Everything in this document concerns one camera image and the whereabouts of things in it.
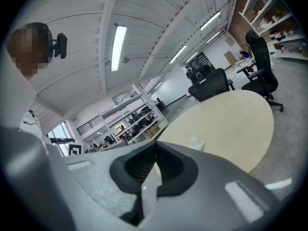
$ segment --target table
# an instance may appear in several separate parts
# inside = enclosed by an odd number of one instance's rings
[[[234,90],[193,106],[158,140],[189,147],[196,137],[205,141],[203,152],[223,157],[248,173],[265,155],[273,130],[267,101],[255,92]]]

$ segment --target railing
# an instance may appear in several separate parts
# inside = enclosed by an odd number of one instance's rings
[[[147,85],[149,82],[150,82],[150,81],[147,80],[147,81],[144,81],[144,82],[139,83],[138,85],[139,85],[142,89],[144,89],[144,88],[146,87],[146,85]]]
[[[98,115],[98,116],[94,117],[92,120],[90,120],[90,121],[86,122],[85,124],[83,124],[82,126],[78,127],[77,131],[80,135],[82,135],[101,122],[102,122],[102,119]]]

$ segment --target ceiling light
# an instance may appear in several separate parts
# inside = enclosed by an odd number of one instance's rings
[[[173,63],[173,61],[181,54],[181,52],[186,48],[186,45],[183,46],[182,49],[180,49],[180,51],[178,52],[178,54],[175,55],[175,57],[172,58],[172,60],[170,61],[170,63]]]
[[[162,82],[162,81],[159,82],[158,85],[157,85],[154,89],[156,89],[157,87],[159,87],[159,85],[160,85],[161,83],[163,83],[163,82]]]
[[[219,16],[219,15],[220,15],[220,11],[218,11],[211,19],[209,19],[208,22],[206,22],[206,23],[200,28],[200,30],[203,30],[207,25],[209,25],[212,21],[214,21],[215,18],[216,18],[217,16]]]
[[[206,43],[208,43],[209,41],[211,41],[214,37],[216,37],[218,35],[218,33],[216,33],[213,37],[211,37]]]
[[[119,68],[120,55],[126,30],[126,26],[116,27],[114,47],[112,49],[111,71],[116,71]]]
[[[186,63],[188,63],[197,53],[198,53],[198,52],[196,52],[194,55],[192,55],[192,56],[190,57],[190,59],[188,59],[188,60],[186,61]]]

